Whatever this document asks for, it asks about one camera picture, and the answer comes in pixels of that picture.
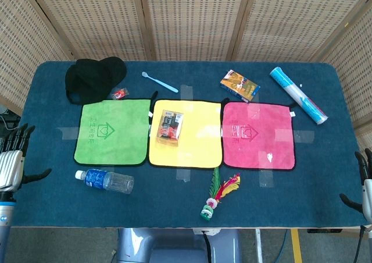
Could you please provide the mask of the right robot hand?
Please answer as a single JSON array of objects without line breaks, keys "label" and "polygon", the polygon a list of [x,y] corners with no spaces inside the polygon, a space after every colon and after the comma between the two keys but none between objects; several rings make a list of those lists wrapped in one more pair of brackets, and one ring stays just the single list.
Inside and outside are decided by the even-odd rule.
[{"label": "right robot hand", "polygon": [[360,152],[355,152],[355,157],[359,165],[363,202],[359,204],[351,201],[344,194],[340,194],[339,197],[346,206],[363,214],[364,218],[371,224],[371,150],[366,148],[364,151],[367,160],[365,160]]}]

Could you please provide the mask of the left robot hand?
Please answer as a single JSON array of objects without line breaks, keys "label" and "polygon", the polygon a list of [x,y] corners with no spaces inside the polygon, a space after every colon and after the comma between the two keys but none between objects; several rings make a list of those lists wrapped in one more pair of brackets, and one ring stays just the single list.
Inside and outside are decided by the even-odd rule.
[{"label": "left robot hand", "polygon": [[1,193],[15,193],[23,184],[44,179],[52,172],[47,169],[34,175],[24,173],[28,142],[34,130],[35,126],[25,124],[1,138]]}]

